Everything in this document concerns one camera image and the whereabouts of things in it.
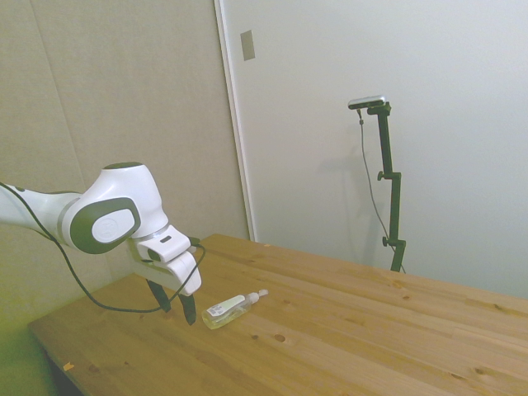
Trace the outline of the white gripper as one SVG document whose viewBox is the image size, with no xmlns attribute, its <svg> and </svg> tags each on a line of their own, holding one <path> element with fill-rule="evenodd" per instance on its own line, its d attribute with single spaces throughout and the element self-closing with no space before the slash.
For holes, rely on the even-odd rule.
<svg viewBox="0 0 528 396">
<path fill-rule="evenodd" d="M 147 279 L 148 287 L 157 300 L 159 308 L 167 313 L 172 309 L 171 302 L 163 288 L 179 291 L 182 310 L 188 325 L 196 322 L 196 302 L 193 294 L 201 287 L 200 272 L 188 238 L 180 242 L 174 239 L 163 242 L 161 239 L 128 241 L 135 260 L 133 270 Z"/>
</svg>

